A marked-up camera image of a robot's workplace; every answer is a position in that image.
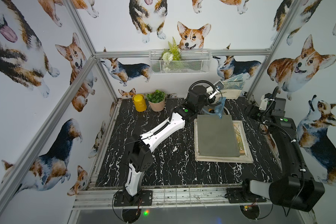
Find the cream bag with blue print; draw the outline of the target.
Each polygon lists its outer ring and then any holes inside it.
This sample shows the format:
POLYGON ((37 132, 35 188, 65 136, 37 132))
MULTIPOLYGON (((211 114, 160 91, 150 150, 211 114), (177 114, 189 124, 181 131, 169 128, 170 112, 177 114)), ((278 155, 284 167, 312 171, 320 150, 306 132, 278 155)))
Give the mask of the cream bag with blue print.
POLYGON ((244 85, 244 75, 236 75, 227 80, 218 81, 217 83, 215 83, 215 88, 218 91, 213 90, 212 87, 207 87, 207 93, 209 95, 214 94, 214 96, 216 97, 211 104, 220 104, 217 106, 205 106, 201 110, 201 114, 216 115, 220 119, 223 117, 224 114, 229 114, 228 109, 225 107, 226 100, 237 99, 241 95, 244 85))

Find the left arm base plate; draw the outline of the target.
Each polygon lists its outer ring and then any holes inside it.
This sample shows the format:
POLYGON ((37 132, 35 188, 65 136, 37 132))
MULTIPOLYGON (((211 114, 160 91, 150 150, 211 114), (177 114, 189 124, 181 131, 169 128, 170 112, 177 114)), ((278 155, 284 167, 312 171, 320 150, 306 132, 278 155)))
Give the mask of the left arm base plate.
POLYGON ((126 190, 119 191, 115 194, 113 199, 114 207, 128 207, 128 206, 151 206, 153 199, 152 190, 141 190, 135 196, 128 194, 126 190))

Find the grey-green canvas bag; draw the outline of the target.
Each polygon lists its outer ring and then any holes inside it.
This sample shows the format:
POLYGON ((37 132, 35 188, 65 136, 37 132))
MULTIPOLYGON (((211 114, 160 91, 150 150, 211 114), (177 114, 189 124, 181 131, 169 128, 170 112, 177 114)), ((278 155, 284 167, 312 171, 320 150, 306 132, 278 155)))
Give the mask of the grey-green canvas bag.
POLYGON ((231 115, 198 115, 195 131, 199 156, 240 157, 231 115))

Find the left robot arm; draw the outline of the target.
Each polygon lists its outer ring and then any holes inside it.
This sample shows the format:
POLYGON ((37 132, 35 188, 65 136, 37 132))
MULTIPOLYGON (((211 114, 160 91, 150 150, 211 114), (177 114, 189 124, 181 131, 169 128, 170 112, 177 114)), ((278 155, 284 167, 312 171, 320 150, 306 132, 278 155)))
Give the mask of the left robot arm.
POLYGON ((127 146, 129 173, 124 187, 124 194, 129 200, 135 200, 141 192, 144 172, 153 164, 154 150, 176 131, 192 122, 200 109, 188 102, 183 102, 169 114, 169 117, 150 131, 133 136, 127 146))

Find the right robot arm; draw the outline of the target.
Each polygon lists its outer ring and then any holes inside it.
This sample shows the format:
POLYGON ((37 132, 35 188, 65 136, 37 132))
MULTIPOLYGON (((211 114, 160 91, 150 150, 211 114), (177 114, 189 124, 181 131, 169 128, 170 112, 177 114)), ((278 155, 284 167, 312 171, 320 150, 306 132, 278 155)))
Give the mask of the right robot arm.
POLYGON ((314 180, 297 142, 296 125, 291 118, 273 116, 257 106, 246 109, 249 118, 268 126, 275 140, 282 167, 282 177, 265 183, 251 180, 247 191, 270 200, 273 204, 309 212, 325 193, 324 185, 314 180))

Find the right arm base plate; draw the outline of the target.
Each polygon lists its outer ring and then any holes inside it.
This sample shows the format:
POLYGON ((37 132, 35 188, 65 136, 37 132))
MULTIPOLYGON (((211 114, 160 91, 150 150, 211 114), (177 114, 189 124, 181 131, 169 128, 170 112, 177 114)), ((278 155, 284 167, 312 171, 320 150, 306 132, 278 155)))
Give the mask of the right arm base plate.
POLYGON ((239 187, 227 188, 225 198, 229 203, 264 203, 267 200, 262 197, 239 187))

